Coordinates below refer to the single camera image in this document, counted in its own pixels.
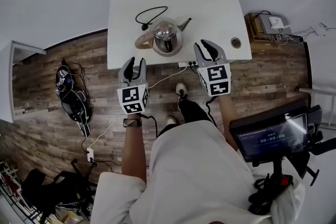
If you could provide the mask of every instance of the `forearm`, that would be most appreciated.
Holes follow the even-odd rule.
[[[140,119],[131,114],[129,119]],[[143,144],[142,127],[127,127],[124,149],[122,151],[121,173],[135,176],[146,183],[146,154]]]
[[[235,105],[232,102],[231,96],[229,94],[220,95],[218,98],[219,109],[221,110],[223,127],[224,127],[224,137],[226,142],[234,149],[238,150],[238,146],[235,140],[232,138],[229,125],[230,121],[240,118]]]

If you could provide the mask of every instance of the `gray electronic device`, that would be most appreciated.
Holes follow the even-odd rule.
[[[284,25],[288,25],[288,20],[283,16],[260,14],[258,16],[258,18],[259,18],[261,26],[264,30],[264,33],[267,34],[267,35],[278,34],[279,32],[281,32],[279,29],[271,28],[271,23],[269,21],[269,17],[278,17],[282,20]],[[290,27],[283,28],[281,33],[285,34],[285,35],[292,35],[292,31],[290,30]]]

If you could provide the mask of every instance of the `wristwatch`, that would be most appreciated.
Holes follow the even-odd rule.
[[[142,121],[141,120],[129,120],[129,119],[124,119],[124,127],[140,127],[142,126]]]

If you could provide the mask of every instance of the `black pants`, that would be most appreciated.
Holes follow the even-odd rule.
[[[196,104],[193,101],[189,101],[189,100],[180,100],[180,102],[178,103],[180,109],[181,109],[181,113],[184,117],[184,121],[185,123],[188,122],[194,122],[194,121],[210,121],[208,115],[206,114],[206,112],[201,109],[201,107]],[[179,124],[169,124],[167,125],[158,135],[158,137],[163,134],[164,132],[179,126]]]

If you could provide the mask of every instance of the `kettle spout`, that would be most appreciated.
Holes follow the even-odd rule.
[[[189,18],[188,20],[186,20],[184,23],[178,25],[177,27],[179,28],[179,30],[183,31],[185,29],[185,27],[187,26],[187,24],[192,20],[192,18]]]

